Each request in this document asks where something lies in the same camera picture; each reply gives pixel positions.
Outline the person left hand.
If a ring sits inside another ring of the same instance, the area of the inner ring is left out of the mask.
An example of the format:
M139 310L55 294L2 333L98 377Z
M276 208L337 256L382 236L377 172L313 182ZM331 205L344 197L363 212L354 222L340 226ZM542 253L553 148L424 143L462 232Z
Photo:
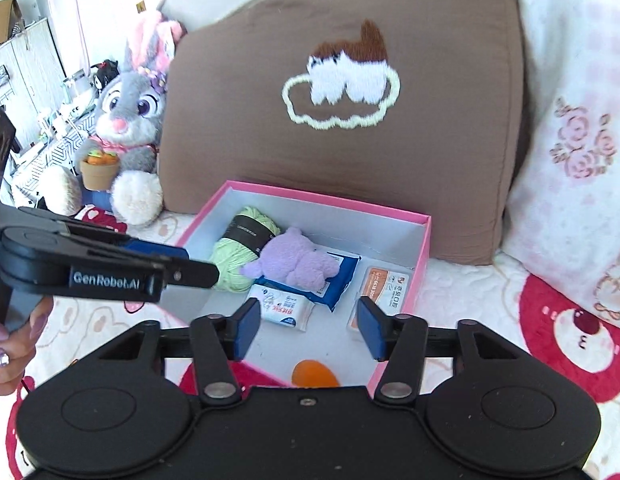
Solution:
M22 381L26 366L36 355L36 344L48 324L53 304L52 297L43 297L28 321L14 332L9 333L0 324L0 396L13 393Z

